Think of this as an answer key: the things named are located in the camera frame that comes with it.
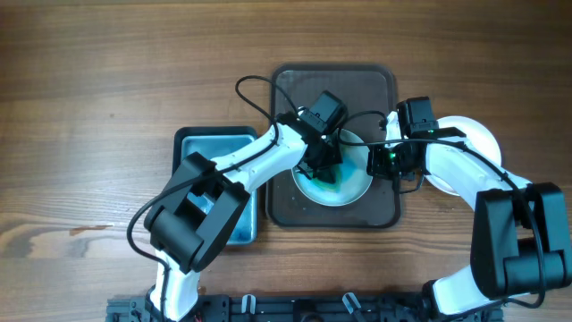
wooden table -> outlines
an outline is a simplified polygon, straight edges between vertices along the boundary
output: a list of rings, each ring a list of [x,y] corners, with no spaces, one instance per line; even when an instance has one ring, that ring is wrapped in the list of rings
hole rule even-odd
[[[169,179],[173,134],[265,131],[234,82],[286,62],[388,66],[399,98],[428,95],[438,117],[485,124],[504,165],[558,184],[570,213],[570,3],[39,2],[0,9],[2,321],[102,321],[107,299],[144,293],[156,264],[129,248],[125,227]],[[265,85],[245,92],[266,106]],[[404,205],[379,233],[284,231],[260,216],[257,241],[225,251],[202,285],[230,295],[415,291],[468,263],[473,214],[461,199],[426,184]],[[136,239],[151,250],[142,225]],[[506,314],[570,320],[572,288]]]

black cable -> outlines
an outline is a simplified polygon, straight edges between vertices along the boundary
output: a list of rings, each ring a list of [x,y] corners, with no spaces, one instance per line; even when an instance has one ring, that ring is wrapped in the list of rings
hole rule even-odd
[[[415,189],[411,189],[411,190],[408,190],[408,191],[400,191],[400,194],[406,194],[406,193],[411,193],[411,192],[418,191],[419,189],[421,189],[421,185],[423,184],[423,180],[424,180],[424,179],[425,179],[425,175],[424,175],[424,174],[421,174],[421,175],[419,176],[419,181],[417,182],[417,185],[416,185]]]
[[[154,198],[152,198],[150,201],[148,201],[143,207],[141,207],[133,216],[133,218],[130,220],[128,226],[127,226],[127,242],[129,243],[129,245],[131,246],[131,248],[138,253],[139,255],[143,256],[144,258],[148,258],[151,260],[154,260],[156,262],[158,262],[159,264],[161,264],[164,268],[164,278],[163,278],[163,287],[161,290],[161,311],[159,312],[161,314],[161,320],[163,322],[165,322],[164,319],[164,305],[165,305],[165,293],[166,293],[166,285],[168,283],[169,280],[169,264],[167,264],[167,262],[165,262],[164,260],[162,260],[161,258],[154,256],[152,254],[147,253],[146,251],[142,250],[141,248],[139,248],[136,244],[135,241],[133,241],[133,227],[135,226],[135,224],[137,223],[137,221],[141,218],[141,216],[147,211],[149,210],[151,207],[153,207],[153,205],[155,205],[155,203],[161,199],[163,199],[164,197],[175,193],[176,191],[179,191],[181,189],[184,188],[188,188],[190,185],[195,184],[195,183],[199,183],[199,182],[203,182],[205,180],[210,180],[210,179],[214,179],[217,176],[223,175],[225,173],[228,173],[230,171],[236,170],[239,167],[245,165],[246,163],[256,159],[257,157],[262,156],[264,153],[268,152],[274,145],[276,145],[276,143],[278,142],[278,138],[280,136],[279,130],[278,130],[278,124],[276,123],[276,120],[274,120],[272,118],[272,116],[270,116],[262,107],[260,107],[259,105],[257,105],[256,103],[254,103],[253,101],[251,101],[250,99],[246,98],[239,89],[239,85],[243,82],[243,81],[247,81],[247,80],[261,80],[261,81],[266,81],[269,82],[273,85],[274,89],[278,89],[288,100],[288,102],[290,103],[290,105],[292,106],[292,108],[294,108],[295,111],[297,111],[296,106],[294,105],[294,103],[292,102],[291,98],[288,96],[288,94],[286,93],[286,91],[281,88],[280,86],[278,86],[277,84],[275,84],[273,81],[262,77],[262,76],[256,76],[256,75],[249,75],[249,76],[245,76],[242,77],[241,79],[239,79],[236,82],[236,85],[234,86],[234,90],[236,91],[236,93],[239,95],[240,98],[242,98],[245,102],[247,102],[249,105],[251,105],[252,107],[254,107],[258,112],[260,112],[262,115],[264,115],[272,124],[273,128],[274,128],[274,136],[272,141],[270,142],[270,144],[268,144],[268,146],[266,148],[263,148],[262,150],[260,150],[259,152],[257,152],[256,154],[247,157],[246,159],[238,162],[235,165],[229,166],[227,168],[224,168],[223,170],[219,170],[219,171],[215,171],[211,174],[208,175],[202,175],[190,180],[187,180],[186,182],[182,182],[180,184],[177,184],[176,186],[171,187],[170,189],[166,189],[164,191],[162,191],[161,193],[159,193],[158,195],[156,195]]]
[[[363,116],[363,115],[367,115],[367,114],[376,114],[376,115],[380,115],[383,117],[383,121],[380,121],[380,126],[382,126],[382,122],[383,122],[383,126],[387,123],[387,117],[385,117],[385,114],[381,111],[376,111],[376,110],[369,110],[369,111],[362,111],[362,112],[358,112],[355,114],[352,114],[351,116],[348,115],[347,111],[346,114],[344,115],[344,119],[340,122],[340,125],[338,125],[338,142],[341,144],[345,144],[345,145],[350,145],[349,143],[351,142],[346,142],[345,140],[342,140],[340,137],[340,133],[341,130],[343,130],[343,127],[351,120],[359,117],[359,116]]]
[[[265,82],[269,83],[270,85],[272,85],[273,92],[274,92],[274,89],[278,89],[284,95],[284,98],[286,98],[286,100],[288,101],[288,104],[294,110],[294,113],[296,113],[296,115],[298,115],[298,109],[296,108],[296,105],[292,101],[292,98],[290,98],[290,95],[288,95],[288,93],[286,93],[286,90],[284,90],[282,87],[280,87],[274,81],[267,79],[266,77],[262,77],[262,76],[249,75],[249,76],[245,76],[245,77],[241,78],[239,81],[237,81],[237,87],[241,82],[243,82],[245,80],[260,80],[260,81],[265,81]],[[247,103],[251,104],[254,108],[256,108],[255,107],[256,104],[252,103],[252,101],[250,101],[248,98],[242,96],[242,94],[240,94],[240,93],[239,93],[239,96],[240,96],[240,98],[244,99]]]
[[[352,147],[371,147],[376,145],[384,145],[384,144],[392,144],[392,143],[405,143],[405,142],[418,142],[418,143],[436,143],[442,144],[446,146],[450,146],[453,148],[458,148],[463,152],[470,154],[473,157],[476,157],[485,165],[487,165],[491,170],[493,170],[504,182],[506,182],[510,188],[513,190],[514,196],[518,199],[519,202],[522,203],[523,208],[525,209],[526,216],[530,221],[531,228],[533,230],[534,241],[536,243],[536,256],[538,258],[538,270],[540,276],[540,285],[538,291],[538,298],[534,303],[528,303],[521,300],[507,298],[505,299],[506,302],[514,303],[520,306],[523,306],[528,309],[536,309],[540,307],[544,302],[544,297],[546,295],[546,274],[544,269],[544,251],[543,251],[543,244],[540,237],[540,231],[538,229],[538,224],[536,223],[536,219],[533,216],[532,210],[528,206],[528,203],[525,200],[523,193],[520,189],[516,186],[512,180],[510,180],[509,176],[506,173],[503,173],[499,168],[494,165],[491,161],[489,161],[486,157],[481,156],[478,152],[468,148],[465,146],[463,142],[449,142],[446,140],[432,140],[432,139],[399,139],[399,140],[385,140],[379,142],[367,142],[367,143],[354,143],[354,142],[345,142],[340,141],[342,144],[346,144]]]

